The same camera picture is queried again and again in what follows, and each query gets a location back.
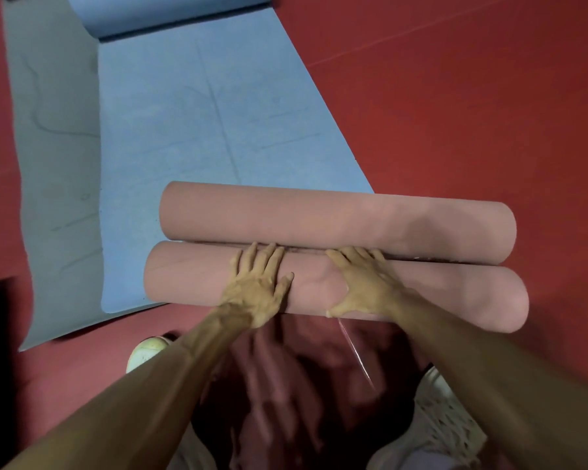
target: red floor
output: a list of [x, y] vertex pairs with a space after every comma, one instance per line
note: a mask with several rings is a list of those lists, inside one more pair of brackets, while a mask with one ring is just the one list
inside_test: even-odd
[[[506, 265], [531, 298], [518, 339], [588, 378], [588, 0], [279, 0], [278, 14], [377, 192], [512, 208]], [[32, 292], [0, 14], [3, 277], [14, 278], [16, 345]], [[158, 308], [17, 355], [22, 445], [119, 377], [140, 339], [203, 313]], [[339, 333], [326, 326], [307, 347]], [[341, 416], [345, 427], [361, 417]]]

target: person's left arm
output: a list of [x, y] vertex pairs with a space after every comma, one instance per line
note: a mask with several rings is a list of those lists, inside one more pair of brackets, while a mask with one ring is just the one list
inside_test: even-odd
[[276, 283], [283, 248], [257, 244], [231, 261], [222, 301], [204, 320], [89, 401], [5, 470], [164, 469], [212, 369], [245, 330], [280, 309], [293, 275]]

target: hand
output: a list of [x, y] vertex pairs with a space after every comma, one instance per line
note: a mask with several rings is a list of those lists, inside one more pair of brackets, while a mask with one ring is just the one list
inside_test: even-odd
[[345, 299], [328, 310], [327, 316], [339, 317], [352, 310], [391, 316], [405, 294], [417, 294], [400, 282], [378, 249], [368, 252], [348, 246], [326, 253], [342, 271], [349, 288]]
[[294, 278], [287, 274], [276, 284], [284, 249], [270, 244], [257, 254], [257, 243], [242, 253], [238, 251], [231, 260], [231, 276], [220, 305], [232, 305], [252, 318], [251, 327], [259, 328], [281, 308]]

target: sneaker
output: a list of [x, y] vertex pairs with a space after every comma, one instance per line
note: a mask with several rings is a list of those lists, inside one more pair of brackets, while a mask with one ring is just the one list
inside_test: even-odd
[[464, 409], [437, 368], [431, 367], [414, 397], [407, 432], [375, 452], [366, 470], [394, 470], [415, 450], [447, 455], [463, 466], [478, 466], [487, 436]]
[[[128, 358], [126, 372], [130, 373], [138, 366], [146, 363], [157, 353], [169, 347], [172, 341], [167, 337], [150, 337], [141, 341]], [[194, 432], [194, 427], [190, 423], [181, 438], [179, 447], [172, 456], [167, 470], [217, 470], [217, 468], [213, 455], [198, 438], [198, 435]]]

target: pink yoga mat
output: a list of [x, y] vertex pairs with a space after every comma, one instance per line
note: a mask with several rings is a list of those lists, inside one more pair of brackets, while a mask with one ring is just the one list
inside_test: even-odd
[[[157, 302], [214, 306], [226, 285], [235, 248], [226, 245], [157, 244], [148, 257], [144, 286]], [[529, 299], [522, 280], [496, 266], [391, 260], [408, 286], [455, 315], [486, 330], [513, 332], [527, 318]], [[287, 252], [280, 276], [294, 272], [287, 313], [324, 315], [346, 294], [342, 274], [323, 254]], [[383, 320], [350, 312], [349, 318]]]
[[516, 239], [502, 203], [173, 181], [160, 203], [168, 239], [328, 249], [499, 264]]

